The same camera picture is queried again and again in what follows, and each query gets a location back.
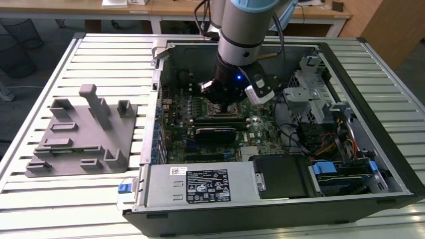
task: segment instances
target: metal bracket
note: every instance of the metal bracket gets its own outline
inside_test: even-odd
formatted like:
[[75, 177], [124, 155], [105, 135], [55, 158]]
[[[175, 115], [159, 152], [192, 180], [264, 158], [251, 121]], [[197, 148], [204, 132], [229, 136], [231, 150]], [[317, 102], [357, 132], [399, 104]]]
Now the metal bracket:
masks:
[[348, 103], [336, 103], [336, 104], [327, 103], [323, 108], [323, 112], [325, 116], [324, 120], [332, 120], [332, 112], [335, 111], [344, 112], [349, 107], [351, 106]]
[[155, 60], [159, 60], [169, 54], [168, 52], [168, 42], [167, 40], [155, 40], [152, 43], [152, 57]]

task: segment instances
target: grey carpet floor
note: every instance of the grey carpet floor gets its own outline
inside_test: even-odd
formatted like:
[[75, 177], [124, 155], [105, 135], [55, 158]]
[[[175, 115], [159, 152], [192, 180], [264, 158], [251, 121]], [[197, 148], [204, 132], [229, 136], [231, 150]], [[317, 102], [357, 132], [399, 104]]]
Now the grey carpet floor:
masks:
[[[111, 22], [103, 21], [103, 33], [143, 33], [139, 21], [117, 21], [121, 28], [115, 29]], [[0, 71], [2, 82], [8, 86], [44, 86], [55, 70], [60, 57], [76, 32], [84, 32], [83, 20], [67, 20], [65, 28], [59, 28], [52, 19], [35, 19], [36, 29], [44, 41], [44, 45], [29, 51], [36, 63], [37, 71], [23, 79], [10, 78]], [[164, 33], [175, 33], [173, 26]], [[397, 75], [425, 103], [425, 45], [419, 44], [403, 65], [396, 71]], [[41, 92], [40, 88], [11, 88], [16, 96], [14, 102], [0, 100], [0, 139], [12, 140], [25, 120], [32, 105]], [[0, 157], [4, 155], [8, 144], [0, 143]]]

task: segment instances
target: aluminum extrusion table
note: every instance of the aluminum extrusion table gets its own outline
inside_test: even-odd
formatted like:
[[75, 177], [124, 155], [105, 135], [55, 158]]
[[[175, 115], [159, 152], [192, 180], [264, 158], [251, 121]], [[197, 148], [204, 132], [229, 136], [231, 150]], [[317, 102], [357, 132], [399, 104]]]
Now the aluminum extrusion table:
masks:
[[[117, 186], [137, 177], [152, 76], [152, 47], [159, 40], [200, 40], [191, 35], [76, 34], [51, 79], [0, 163], [2, 239], [143, 239], [117, 209]], [[287, 41], [327, 42], [339, 57], [373, 111], [425, 182], [425, 108], [367, 43], [341, 38], [287, 38]], [[27, 178], [25, 165], [43, 137], [53, 99], [67, 97], [73, 105], [81, 84], [96, 84], [108, 103], [137, 104], [129, 171], [120, 174]], [[132, 207], [124, 198], [120, 209]], [[181, 238], [425, 238], [425, 202], [383, 211], [356, 223]]]

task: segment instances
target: warning label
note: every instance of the warning label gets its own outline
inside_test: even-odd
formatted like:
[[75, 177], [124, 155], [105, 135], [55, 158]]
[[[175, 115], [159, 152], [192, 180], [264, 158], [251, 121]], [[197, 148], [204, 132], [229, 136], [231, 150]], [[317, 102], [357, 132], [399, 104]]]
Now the warning label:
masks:
[[231, 201], [227, 169], [187, 171], [187, 202], [216, 203]]

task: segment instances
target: white sticker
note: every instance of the white sticker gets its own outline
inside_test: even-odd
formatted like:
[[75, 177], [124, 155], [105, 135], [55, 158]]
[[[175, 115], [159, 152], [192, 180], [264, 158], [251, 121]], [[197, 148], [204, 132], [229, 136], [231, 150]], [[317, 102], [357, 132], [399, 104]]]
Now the white sticker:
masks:
[[147, 11], [131, 11], [131, 13], [141, 13], [141, 14], [147, 14]]
[[171, 175], [185, 175], [188, 168], [171, 168]]

